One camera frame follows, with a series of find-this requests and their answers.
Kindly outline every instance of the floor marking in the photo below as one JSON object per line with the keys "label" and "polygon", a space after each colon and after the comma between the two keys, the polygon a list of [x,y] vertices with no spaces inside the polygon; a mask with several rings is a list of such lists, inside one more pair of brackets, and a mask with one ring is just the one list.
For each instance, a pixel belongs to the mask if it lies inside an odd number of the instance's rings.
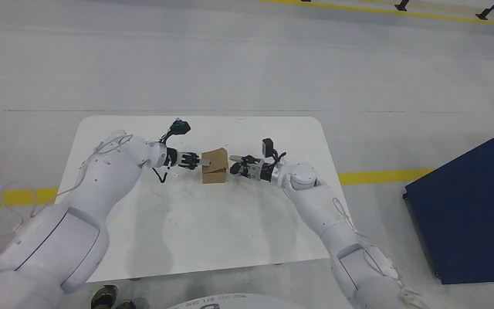
{"label": "floor marking", "polygon": [[421,18],[425,18],[425,19],[447,20],[447,21],[451,21],[451,22],[468,22],[468,23],[474,23],[474,24],[494,25],[494,21],[481,20],[475,16],[473,16],[473,17],[461,17],[461,16],[423,13],[423,12],[401,12],[395,8],[392,8],[392,9],[390,9],[390,8],[365,8],[365,7],[361,7],[361,6],[337,5],[337,4],[333,4],[333,3],[302,2],[300,0],[257,0],[257,1],[279,3],[279,4],[284,4],[284,5],[312,6],[315,8],[331,8],[331,9],[351,11],[351,12],[367,12],[367,13],[388,14],[388,15],[403,15],[403,16],[421,17]]}
{"label": "floor marking", "polygon": [[434,171],[433,168],[404,169],[396,171],[357,171],[339,173],[341,185],[369,185],[385,182],[413,182]]}
{"label": "floor marking", "polygon": [[[370,185],[385,182],[413,182],[420,177],[434,171],[433,168],[405,169],[395,171],[356,171],[350,173],[338,173],[341,185]],[[38,204],[48,202],[58,188],[37,188],[36,196]],[[32,205],[32,196],[29,190],[9,190],[4,194],[8,206]]]}

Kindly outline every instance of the concrete floor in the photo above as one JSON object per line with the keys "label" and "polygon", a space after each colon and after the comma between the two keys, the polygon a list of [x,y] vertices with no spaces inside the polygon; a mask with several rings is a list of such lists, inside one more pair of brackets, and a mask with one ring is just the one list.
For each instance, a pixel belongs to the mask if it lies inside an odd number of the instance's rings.
{"label": "concrete floor", "polygon": [[[93,114],[312,116],[340,172],[434,168],[492,138],[493,29],[255,0],[4,0],[0,184],[58,186],[77,125]],[[492,307],[494,284],[434,278],[404,185],[343,187],[356,227],[432,308]],[[87,308],[99,285],[62,308]],[[327,260],[118,286],[151,308],[228,292],[349,308],[328,297]]]}

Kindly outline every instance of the yellow floor line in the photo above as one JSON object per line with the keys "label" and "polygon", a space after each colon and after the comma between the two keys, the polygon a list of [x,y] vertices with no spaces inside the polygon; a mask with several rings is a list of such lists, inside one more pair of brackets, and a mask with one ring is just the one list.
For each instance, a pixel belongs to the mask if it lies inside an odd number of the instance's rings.
{"label": "yellow floor line", "polygon": [[431,14],[431,13],[422,13],[422,12],[401,12],[397,9],[388,9],[388,8],[365,8],[361,6],[350,6],[350,5],[337,5],[332,3],[315,3],[315,2],[302,2],[300,0],[258,0],[260,2],[271,2],[271,3],[279,3],[284,5],[301,5],[301,6],[312,6],[315,8],[331,8],[343,11],[352,11],[352,12],[367,12],[367,13],[377,13],[377,14],[388,14],[388,15],[403,15],[403,16],[413,16],[413,17],[421,17],[425,19],[439,19],[439,20],[448,20],[452,22],[469,22],[474,24],[486,24],[486,25],[494,25],[494,21],[489,20],[481,20],[473,17],[461,17],[461,16],[451,16],[451,15],[439,15],[439,14]]}
{"label": "yellow floor line", "polygon": [[[45,204],[59,191],[58,188],[37,188],[36,198],[38,204]],[[5,203],[9,206],[32,205],[33,199],[30,190],[8,190],[4,193]]]}
{"label": "yellow floor line", "polygon": [[[420,177],[433,171],[433,168],[408,169],[398,171],[358,171],[354,173],[339,173],[341,185],[368,185],[383,182],[413,182]],[[36,197],[38,204],[48,202],[56,193],[58,188],[38,188]],[[9,190],[4,194],[5,203],[8,206],[32,205],[33,200],[29,190]]]}
{"label": "yellow floor line", "polygon": [[[396,0],[396,1],[357,0],[357,1],[362,2],[362,3],[375,4],[375,5],[396,5],[401,0]],[[432,10],[432,11],[440,11],[440,12],[448,12],[448,13],[456,13],[456,14],[470,14],[470,15],[474,15],[475,13],[479,13],[482,11],[482,10],[474,10],[473,8],[472,9],[468,9],[468,8],[446,8],[446,7],[433,6],[433,5],[416,5],[414,3],[408,3],[407,8],[420,8],[420,9],[427,9],[427,10]]]}
{"label": "yellow floor line", "polygon": [[358,171],[339,173],[341,185],[366,185],[383,182],[413,182],[434,171],[433,168],[404,169],[397,171]]}

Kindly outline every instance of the cable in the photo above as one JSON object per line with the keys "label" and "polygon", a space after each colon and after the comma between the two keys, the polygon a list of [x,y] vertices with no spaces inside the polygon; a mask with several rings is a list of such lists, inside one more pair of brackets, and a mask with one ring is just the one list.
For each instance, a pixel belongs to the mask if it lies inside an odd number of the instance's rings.
{"label": "cable", "polygon": [[29,187],[29,191],[31,191],[31,196],[32,196],[32,200],[34,201],[34,205],[36,205],[36,201],[38,200],[38,198],[36,196],[35,189],[27,182],[24,182],[22,180],[15,180],[13,182],[9,182],[7,185],[4,185],[2,187],[2,189],[0,189],[0,205],[4,206],[4,208],[7,208],[7,210],[9,210],[10,212],[13,212],[16,216],[18,216],[20,218],[20,222],[16,226],[14,226],[10,230],[10,232],[3,234],[3,235],[0,235],[0,238],[4,238],[4,237],[8,237],[8,236],[12,235],[13,233],[15,233],[15,231],[17,231],[17,229],[19,229],[24,224],[24,217],[20,213],[16,212],[14,209],[12,209],[11,207],[8,207],[7,202],[5,202],[5,190],[8,187],[10,187],[11,185],[14,185],[16,183],[22,183],[22,184]]}
{"label": "cable", "polygon": [[348,225],[350,226],[350,228],[352,229],[352,231],[354,231],[354,233],[355,233],[355,234],[357,234],[358,236],[361,236],[361,237],[363,237],[363,238],[367,238],[367,239],[369,239],[369,236],[365,236],[364,234],[360,234],[360,233],[357,231],[357,229],[355,229],[354,224],[350,221],[350,217],[347,215],[347,212],[345,211],[345,208],[343,207],[343,205],[341,205],[341,202],[340,202],[340,200],[339,200],[339,199],[337,199],[337,198],[333,198],[333,199],[331,200],[331,202],[333,203],[333,207],[335,208],[335,210],[336,210],[337,212],[339,212],[339,214],[340,214],[340,215],[342,215],[342,217],[344,217],[344,218],[345,218],[345,221],[347,221]]}
{"label": "cable", "polygon": [[[53,196],[50,200],[48,200],[48,202],[45,203],[45,205],[42,206],[42,208],[35,214],[35,210],[36,210],[36,203],[35,205],[32,206],[32,211],[31,211],[31,214],[29,215],[30,218],[34,218],[35,216],[37,216],[50,202],[54,201],[58,196],[61,196],[61,195],[64,195],[66,193],[69,193],[71,192],[72,190],[75,190],[76,188],[78,188],[80,186],[81,183],[83,183],[83,180],[84,178],[86,177],[86,171],[87,171],[87,167],[89,166],[90,164],[90,159],[94,156],[94,155],[104,155],[104,154],[107,154],[111,151],[114,151],[122,146],[124,146],[126,143],[128,143],[132,137],[134,135],[133,134],[128,134],[128,135],[124,135],[123,137],[117,137],[117,138],[114,138],[112,139],[111,141],[108,141],[107,143],[103,143],[103,142],[100,142],[100,144],[94,148],[94,152],[89,156],[87,157],[86,160],[84,160],[83,164],[80,166],[80,170],[82,172],[81,176],[80,176],[80,180],[70,189],[68,190],[65,190],[64,192],[60,192],[58,193],[57,195]],[[111,148],[110,150],[108,151],[101,151],[103,148],[105,148],[107,145],[115,142],[118,140],[118,145]]]}
{"label": "cable", "polygon": [[[345,220],[347,221],[350,228],[354,231],[354,233],[356,233],[358,236],[362,236],[364,238],[370,239],[370,237],[365,236],[363,234],[360,234],[357,231],[357,229],[355,229],[354,224],[350,221],[350,217],[345,212],[345,208],[343,207],[343,205],[341,205],[341,202],[339,199],[333,198],[331,202],[333,203],[335,210],[337,210],[345,218]],[[396,271],[398,278],[389,276],[386,273],[384,273],[383,270],[379,267],[379,265],[377,265],[377,263],[374,262],[374,260],[372,262],[369,261],[367,256],[369,256],[371,259],[372,259],[372,256],[365,249],[363,249],[362,253],[364,255],[364,260],[367,263],[367,265],[370,268],[372,268],[374,271],[376,271],[376,273],[379,273],[381,276],[391,278],[392,280],[394,280],[398,283],[398,285],[400,287],[400,291],[398,292],[398,297],[400,298],[401,301],[403,301],[404,304],[406,304],[409,307],[415,307],[417,309],[428,309],[427,304],[425,304],[423,301],[421,301],[420,299],[418,299],[416,297],[416,296],[420,296],[421,294],[413,291],[412,289],[406,287],[403,284],[403,281],[401,281],[401,274],[400,274],[398,268],[396,267],[396,265],[394,265],[394,263],[391,261],[389,256],[379,246],[370,245],[370,247],[378,248],[383,253],[383,255],[386,257],[386,259],[389,261],[389,263],[393,267],[394,271]]]}
{"label": "cable", "polygon": [[168,172],[165,172],[164,175],[163,175],[163,178],[160,176],[160,174],[157,172],[156,168],[153,168],[153,171],[154,171],[154,174],[156,174],[157,178],[160,179],[160,182],[161,183],[164,183],[167,181],[167,176],[168,176]]}

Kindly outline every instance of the blue panel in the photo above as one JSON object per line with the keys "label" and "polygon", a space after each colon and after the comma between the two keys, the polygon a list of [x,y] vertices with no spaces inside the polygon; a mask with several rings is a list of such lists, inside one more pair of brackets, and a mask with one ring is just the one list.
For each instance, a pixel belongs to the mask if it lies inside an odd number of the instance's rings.
{"label": "blue panel", "polygon": [[493,282],[494,139],[406,189],[441,282]]}

